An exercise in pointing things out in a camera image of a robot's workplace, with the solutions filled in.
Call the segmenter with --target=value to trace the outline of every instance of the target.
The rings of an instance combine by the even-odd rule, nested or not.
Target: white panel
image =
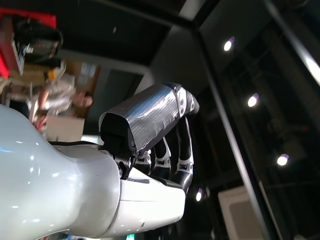
[[[218,198],[231,240],[264,239],[244,186],[219,192]]]

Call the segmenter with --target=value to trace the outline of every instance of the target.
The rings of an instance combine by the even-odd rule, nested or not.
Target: ceiling beam
[[[193,29],[194,23],[183,17],[173,15],[158,7],[134,0],[94,0],[104,5],[123,10],[125,12],[135,14],[141,18],[148,19],[152,22],[166,25],[169,27],[179,26],[184,29]]]

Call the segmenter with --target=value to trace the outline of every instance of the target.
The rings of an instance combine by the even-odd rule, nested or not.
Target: metal frame
[[[201,53],[203,65],[206,69],[208,83],[212,91],[213,98],[217,105],[218,112],[220,114],[225,132],[227,134],[234,158],[236,160],[242,181],[245,188],[249,194],[251,204],[255,215],[259,221],[263,236],[266,240],[277,240],[280,239],[279,233],[276,230],[275,222],[269,212],[267,203],[264,199],[264,195],[259,186],[258,179],[254,170],[254,167],[245,156],[244,146],[240,138],[238,137],[238,130],[233,121],[231,111],[227,104],[223,104],[223,92],[221,86],[219,85],[219,76],[215,70],[212,59],[208,53],[206,43],[200,32],[200,27],[207,19],[209,14],[215,8],[219,0],[207,0],[197,16],[193,21],[187,20],[185,18],[172,15],[166,11],[163,11],[157,7],[151,6],[146,3],[133,0],[95,0],[100,3],[106,4],[108,6],[121,9],[131,14],[135,14],[141,18],[148,19],[150,21],[156,22],[158,24],[166,26],[179,26],[186,30],[189,30],[192,34],[194,42],[196,43],[198,50]],[[304,48],[303,44],[300,43],[297,37],[295,37],[289,26],[286,25],[284,20],[279,14],[275,13],[275,7],[271,0],[262,0],[265,3],[265,7],[275,20],[275,22],[284,30],[288,38],[291,40],[291,44],[297,51],[301,60],[306,64],[305,59],[310,59],[310,54]]]

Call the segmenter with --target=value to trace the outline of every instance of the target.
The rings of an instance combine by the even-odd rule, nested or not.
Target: silver duct tape
[[[140,151],[176,119],[179,109],[172,89],[156,84],[103,113],[99,119],[99,132],[107,113],[126,119],[136,150]]]

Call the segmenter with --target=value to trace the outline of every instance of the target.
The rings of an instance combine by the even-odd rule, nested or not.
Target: white robot shell
[[[19,112],[0,105],[0,234],[35,240],[67,232],[106,238],[180,220],[185,192],[132,169],[120,180],[114,159],[90,145],[55,148]]]

